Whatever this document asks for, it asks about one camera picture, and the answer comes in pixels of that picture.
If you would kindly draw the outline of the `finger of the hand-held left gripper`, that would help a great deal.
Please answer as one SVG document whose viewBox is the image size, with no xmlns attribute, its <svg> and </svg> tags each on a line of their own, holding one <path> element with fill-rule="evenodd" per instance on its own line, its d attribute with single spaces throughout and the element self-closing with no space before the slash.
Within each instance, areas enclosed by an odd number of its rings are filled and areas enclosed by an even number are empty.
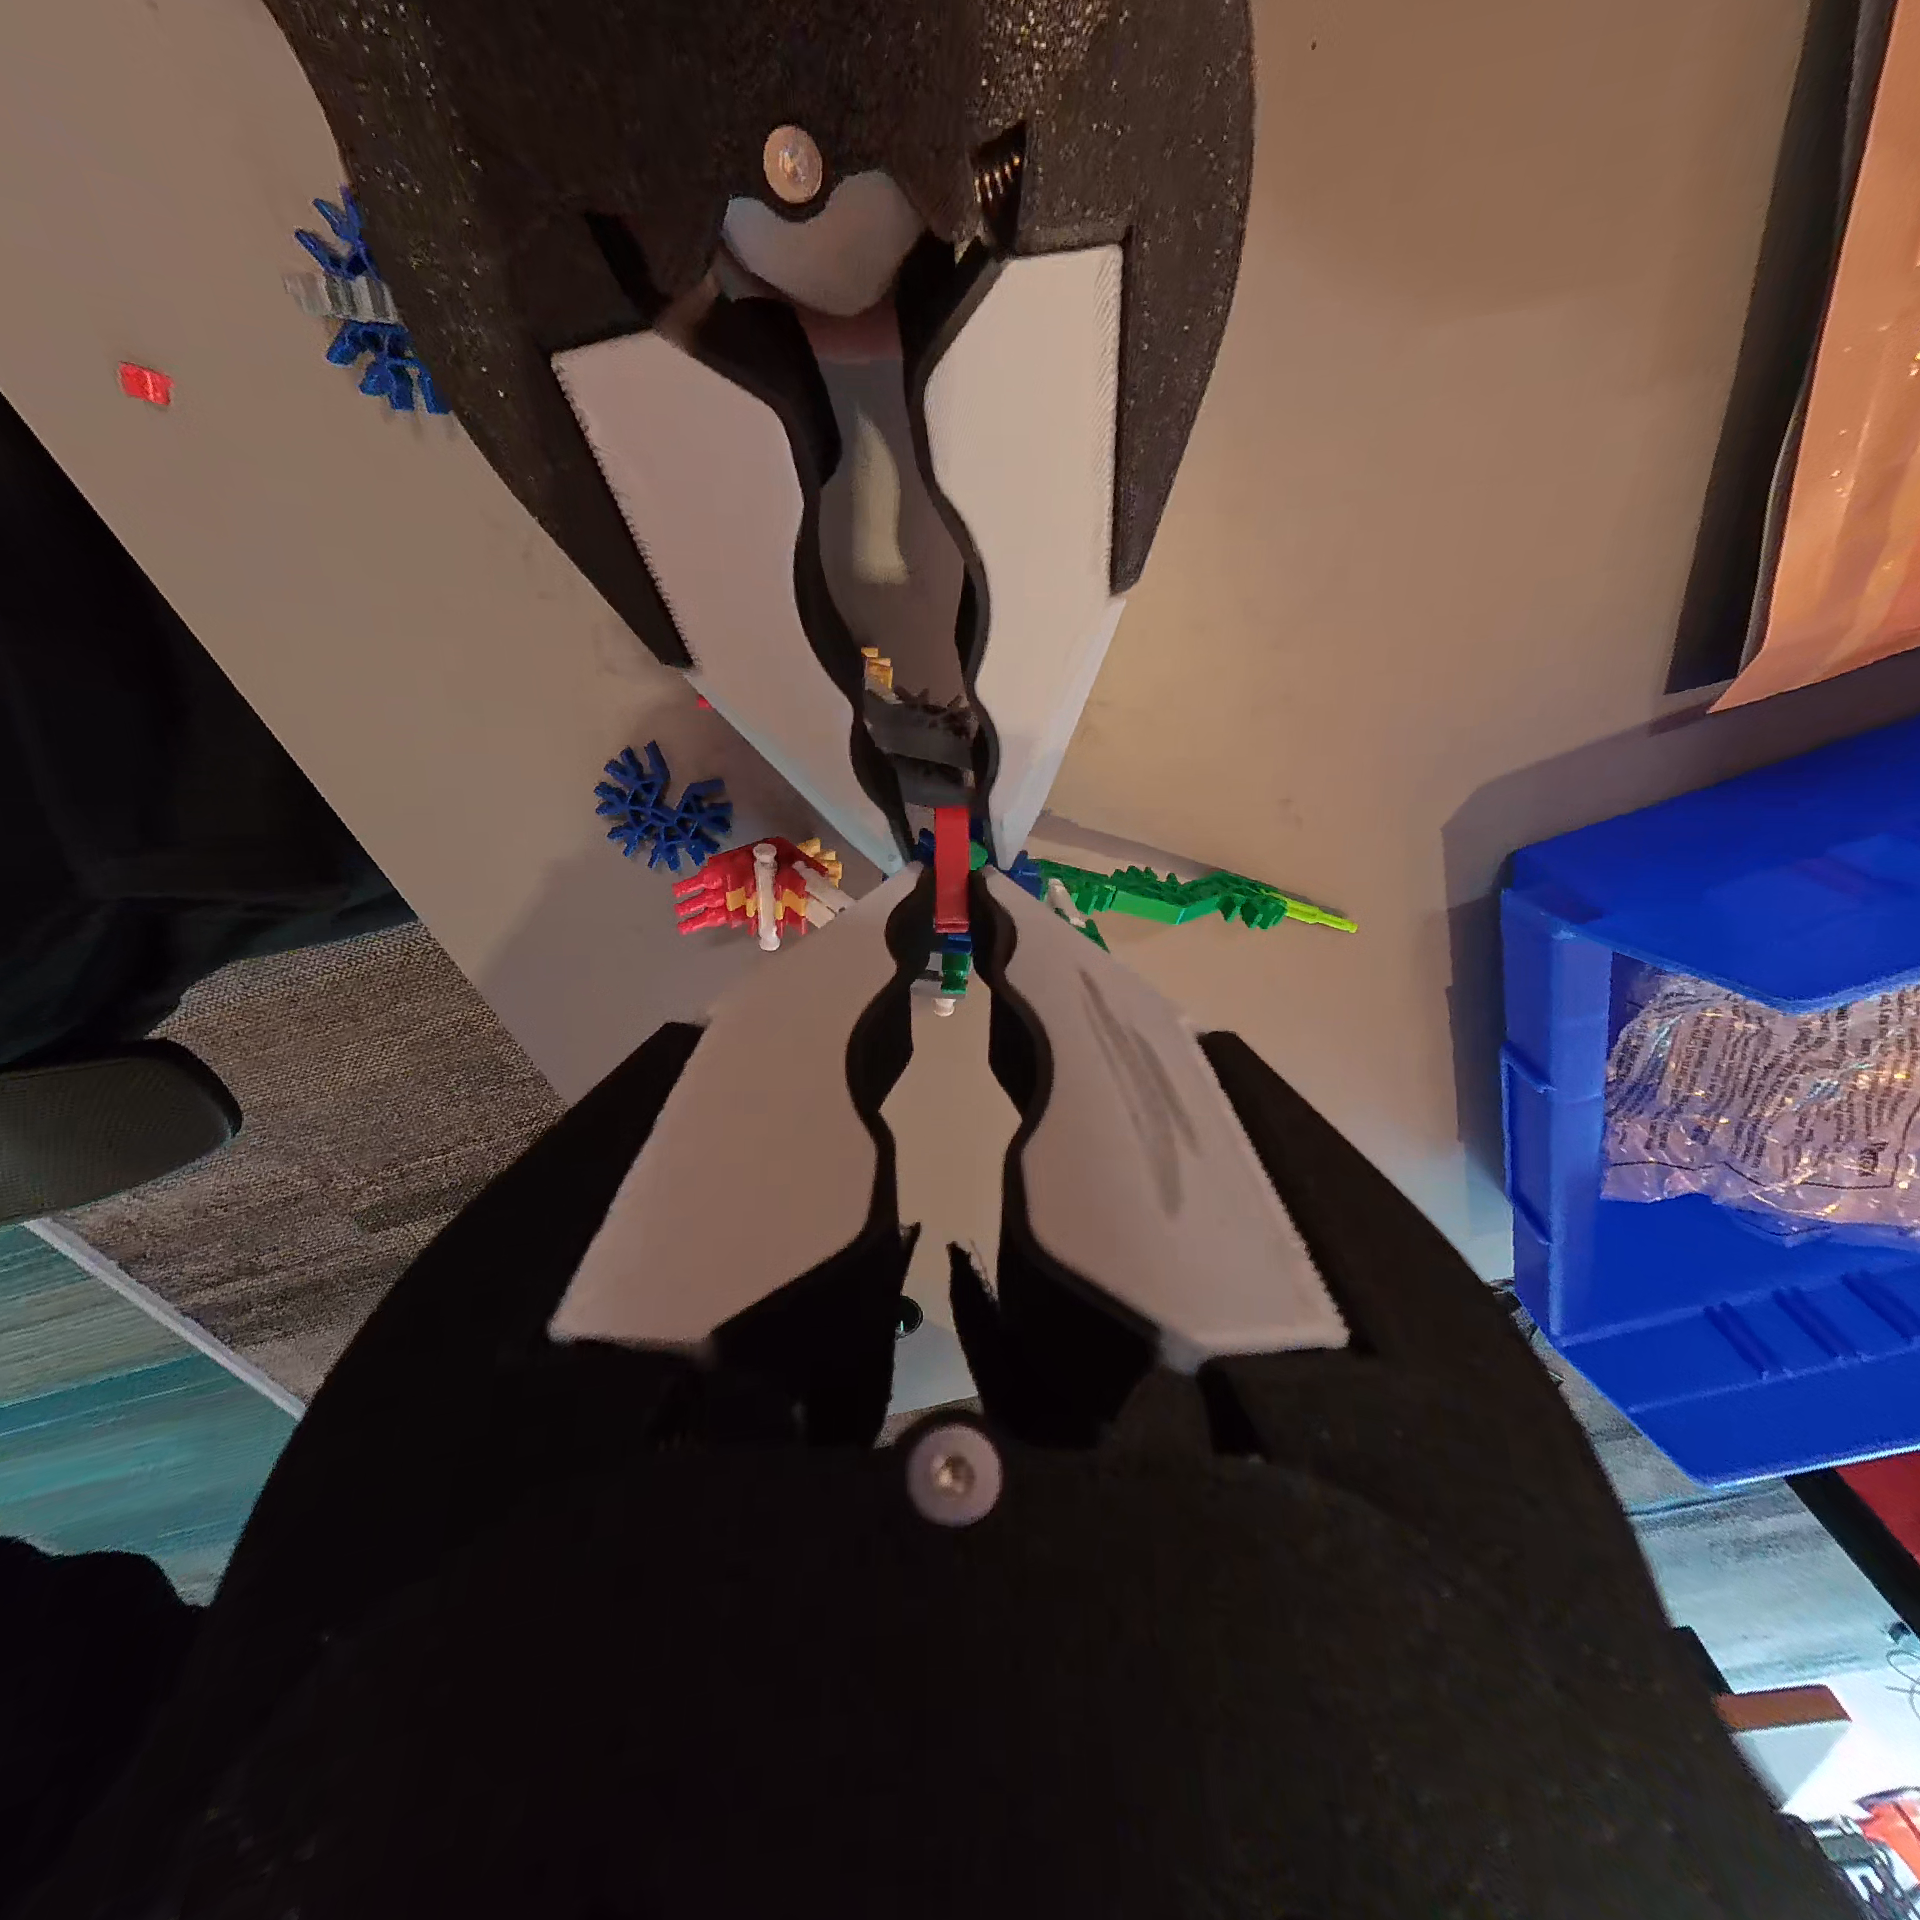
<svg viewBox="0 0 1920 1920">
<path fill-rule="evenodd" d="M 841 461 L 803 327 L 642 331 L 550 357 L 689 678 L 884 875 L 896 780 L 859 718 L 859 648 L 820 550 Z"/>
<path fill-rule="evenodd" d="M 1120 246 L 994 266 L 925 384 L 930 481 L 984 580 L 985 812 L 1021 851 L 1123 614 L 1112 588 Z"/>
</svg>

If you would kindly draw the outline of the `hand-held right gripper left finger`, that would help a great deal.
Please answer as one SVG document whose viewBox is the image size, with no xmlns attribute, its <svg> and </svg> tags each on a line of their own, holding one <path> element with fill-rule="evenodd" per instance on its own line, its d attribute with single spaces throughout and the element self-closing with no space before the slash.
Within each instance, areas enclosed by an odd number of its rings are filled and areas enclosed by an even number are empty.
<svg viewBox="0 0 1920 1920">
<path fill-rule="evenodd" d="M 925 879 L 889 879 L 714 999 L 550 1338 L 701 1344 L 865 1232 L 878 1142 L 850 1042 L 896 984 L 884 931 Z"/>
</svg>

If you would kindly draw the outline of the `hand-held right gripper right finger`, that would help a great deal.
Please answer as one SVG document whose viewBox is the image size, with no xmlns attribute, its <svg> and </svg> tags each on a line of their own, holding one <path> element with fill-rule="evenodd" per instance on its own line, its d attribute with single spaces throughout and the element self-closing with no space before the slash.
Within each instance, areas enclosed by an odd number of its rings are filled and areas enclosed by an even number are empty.
<svg viewBox="0 0 1920 1920">
<path fill-rule="evenodd" d="M 1188 1017 L 994 869 L 974 875 L 974 942 L 1018 1115 L 1003 1254 L 1093 1289 L 1166 1362 L 1344 1348 Z"/>
</svg>

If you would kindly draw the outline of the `colourful toy construction model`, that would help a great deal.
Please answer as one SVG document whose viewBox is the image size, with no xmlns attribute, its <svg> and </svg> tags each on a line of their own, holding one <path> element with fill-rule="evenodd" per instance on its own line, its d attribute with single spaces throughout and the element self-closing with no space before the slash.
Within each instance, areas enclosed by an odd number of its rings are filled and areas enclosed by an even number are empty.
<svg viewBox="0 0 1920 1920">
<path fill-rule="evenodd" d="M 932 811 L 970 808 L 975 797 L 975 713 L 962 692 L 938 699 L 902 685 L 893 664 L 878 648 L 863 648 L 859 661 L 863 722 L 896 778 L 915 830 L 910 860 L 932 869 Z M 993 862 L 988 830 L 974 815 L 974 871 L 993 869 Z M 765 836 L 714 851 L 672 885 L 678 935 L 743 931 L 765 953 L 833 923 L 850 904 L 845 864 L 815 836 L 803 843 Z M 974 936 L 932 931 L 930 960 L 917 984 L 932 1017 L 951 1019 L 970 984 Z"/>
</svg>

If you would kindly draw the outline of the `blue and grey connector pair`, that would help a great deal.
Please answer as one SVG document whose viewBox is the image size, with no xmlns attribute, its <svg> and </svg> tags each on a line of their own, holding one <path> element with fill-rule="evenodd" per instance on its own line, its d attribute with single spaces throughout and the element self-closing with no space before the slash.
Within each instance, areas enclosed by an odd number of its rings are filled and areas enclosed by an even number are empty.
<svg viewBox="0 0 1920 1920">
<path fill-rule="evenodd" d="M 397 416 L 446 419 L 437 383 L 425 369 L 394 294 L 373 263 L 365 216 L 341 184 L 337 200 L 313 200 L 324 233 L 296 228 L 310 269 L 285 276 L 287 296 L 310 320 L 329 325 L 325 364 L 357 377 L 357 392 Z"/>
</svg>

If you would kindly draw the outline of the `blue snowflake toy connector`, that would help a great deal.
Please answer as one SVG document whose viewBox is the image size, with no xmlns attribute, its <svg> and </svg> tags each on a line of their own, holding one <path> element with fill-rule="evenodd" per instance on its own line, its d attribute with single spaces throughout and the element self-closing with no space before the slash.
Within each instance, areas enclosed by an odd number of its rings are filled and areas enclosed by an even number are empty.
<svg viewBox="0 0 1920 1920">
<path fill-rule="evenodd" d="M 624 748 L 604 765 L 593 784 L 593 812 L 624 860 L 645 860 L 645 869 L 669 875 L 701 869 L 732 840 L 726 780 L 676 786 L 655 743 L 645 743 L 642 752 Z"/>
</svg>

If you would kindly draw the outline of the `blue storage bin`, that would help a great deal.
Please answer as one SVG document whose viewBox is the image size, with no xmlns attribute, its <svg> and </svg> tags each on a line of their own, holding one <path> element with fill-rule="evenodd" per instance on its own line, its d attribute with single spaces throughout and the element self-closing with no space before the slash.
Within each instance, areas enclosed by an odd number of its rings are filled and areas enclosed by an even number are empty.
<svg viewBox="0 0 1920 1920">
<path fill-rule="evenodd" d="M 1917 718 L 1511 857 L 1503 1160 L 1522 1307 L 1699 1482 L 1917 1447 L 1917 1248 L 1601 1194 L 1631 967 L 1810 1017 L 1917 986 Z"/>
</svg>

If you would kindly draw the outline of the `person's dark clothed body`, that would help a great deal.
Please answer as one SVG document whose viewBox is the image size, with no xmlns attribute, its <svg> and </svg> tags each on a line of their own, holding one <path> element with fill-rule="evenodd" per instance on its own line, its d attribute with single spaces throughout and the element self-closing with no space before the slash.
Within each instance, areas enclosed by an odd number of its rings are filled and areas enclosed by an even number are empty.
<svg viewBox="0 0 1920 1920">
<path fill-rule="evenodd" d="M 415 912 L 3 405 L 3 1226 L 156 1181 L 240 1107 L 156 1038 L 204 978 Z"/>
</svg>

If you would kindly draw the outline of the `clear plastic bag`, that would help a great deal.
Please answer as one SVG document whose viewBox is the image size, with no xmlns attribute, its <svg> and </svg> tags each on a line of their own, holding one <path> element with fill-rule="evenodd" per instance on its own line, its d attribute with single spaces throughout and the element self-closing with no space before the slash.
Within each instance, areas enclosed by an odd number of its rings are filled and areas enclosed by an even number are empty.
<svg viewBox="0 0 1920 1920">
<path fill-rule="evenodd" d="M 1703 1198 L 1778 1248 L 1913 1248 L 1917 986 L 1790 1017 L 1631 967 L 1601 1142 L 1609 1201 Z"/>
</svg>

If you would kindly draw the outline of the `dark flat board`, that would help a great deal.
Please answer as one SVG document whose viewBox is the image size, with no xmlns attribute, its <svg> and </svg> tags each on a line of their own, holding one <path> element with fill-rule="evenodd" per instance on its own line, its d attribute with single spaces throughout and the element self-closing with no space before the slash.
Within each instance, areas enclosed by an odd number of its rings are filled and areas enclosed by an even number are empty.
<svg viewBox="0 0 1920 1920">
<path fill-rule="evenodd" d="M 1892 2 L 1812 2 L 1804 12 L 1668 692 L 1727 682 L 1761 651 L 1890 25 Z"/>
</svg>

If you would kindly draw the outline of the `orange toy set package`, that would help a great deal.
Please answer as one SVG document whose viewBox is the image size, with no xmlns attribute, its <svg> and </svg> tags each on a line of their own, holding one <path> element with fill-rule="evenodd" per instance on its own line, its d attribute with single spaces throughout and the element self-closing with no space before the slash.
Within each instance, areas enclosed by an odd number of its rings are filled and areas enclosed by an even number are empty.
<svg viewBox="0 0 1920 1920">
<path fill-rule="evenodd" d="M 1917 2 L 1881 2 L 1842 135 L 1839 240 L 1761 534 L 1741 670 L 1714 709 L 1917 651 Z"/>
</svg>

